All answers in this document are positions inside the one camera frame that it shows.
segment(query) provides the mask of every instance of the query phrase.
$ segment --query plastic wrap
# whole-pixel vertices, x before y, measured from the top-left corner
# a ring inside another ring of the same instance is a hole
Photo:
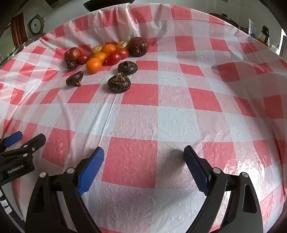
[[[93,75],[85,65],[66,69],[71,47],[90,54],[95,45],[134,36],[150,48],[127,59],[138,71],[125,93],[107,88],[117,65]],[[239,29],[184,7],[123,4],[57,27],[0,70],[1,133],[20,130],[22,143],[39,133],[47,138],[34,154],[35,171],[12,184],[21,213],[25,218],[41,172],[62,173],[101,146],[105,161],[83,194],[101,230],[185,232],[205,199],[183,160],[191,145],[213,167],[250,175],[266,232],[285,200],[286,69]],[[77,71],[82,85],[67,87]],[[213,229],[227,202],[228,194]]]

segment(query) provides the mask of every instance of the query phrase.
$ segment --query dark brown fruit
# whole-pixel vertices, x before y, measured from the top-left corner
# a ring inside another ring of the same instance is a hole
[[[123,93],[131,87],[131,81],[127,76],[118,73],[108,80],[108,87],[114,93]]]
[[[78,57],[82,54],[81,50],[76,47],[71,48],[69,51],[64,53],[64,59],[67,63],[68,61],[77,61]]]
[[[68,61],[68,62],[67,62],[67,68],[68,68],[68,70],[73,71],[73,70],[75,70],[77,67],[78,67],[78,63],[77,63],[77,62],[75,62],[75,61]]]
[[[148,42],[141,37],[134,37],[129,41],[129,53],[134,57],[145,55],[149,47]]]
[[[137,64],[132,61],[124,61],[118,65],[118,72],[123,75],[131,75],[137,72]]]
[[[80,86],[84,73],[79,71],[66,79],[67,86]]]

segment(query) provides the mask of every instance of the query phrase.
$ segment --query bottle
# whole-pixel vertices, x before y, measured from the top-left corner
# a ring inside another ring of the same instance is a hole
[[[262,31],[259,35],[259,37],[257,38],[258,41],[260,41],[262,44],[266,45],[267,47],[269,47],[270,43],[269,43],[269,29],[264,25],[262,28]]]

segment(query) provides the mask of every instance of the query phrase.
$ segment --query tomato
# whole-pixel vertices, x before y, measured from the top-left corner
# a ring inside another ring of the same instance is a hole
[[[78,57],[78,63],[86,64],[89,59],[89,55],[83,53]]]
[[[116,53],[119,53],[121,59],[126,59],[129,56],[129,51],[125,48],[118,48]]]
[[[121,60],[121,56],[117,52],[113,52],[108,56],[107,62],[110,65],[115,65]]]

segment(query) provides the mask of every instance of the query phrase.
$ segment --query fruit pile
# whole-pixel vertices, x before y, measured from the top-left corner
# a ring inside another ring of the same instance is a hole
[[[78,65],[86,64],[86,70],[94,74],[100,70],[102,64],[107,62],[109,65],[115,65],[120,60],[126,59],[129,55],[141,57],[149,49],[148,42],[141,37],[134,37],[129,42],[121,41],[116,46],[113,44],[97,45],[92,49],[92,55],[89,57],[83,54],[80,49],[73,47],[64,54],[64,60],[67,68],[72,71]],[[134,74],[137,71],[137,65],[131,61],[125,61],[118,65],[118,74],[108,80],[108,87],[112,92],[123,93],[131,86],[131,81],[126,75]],[[66,80],[68,86],[80,86],[84,74],[82,71],[70,76]]]

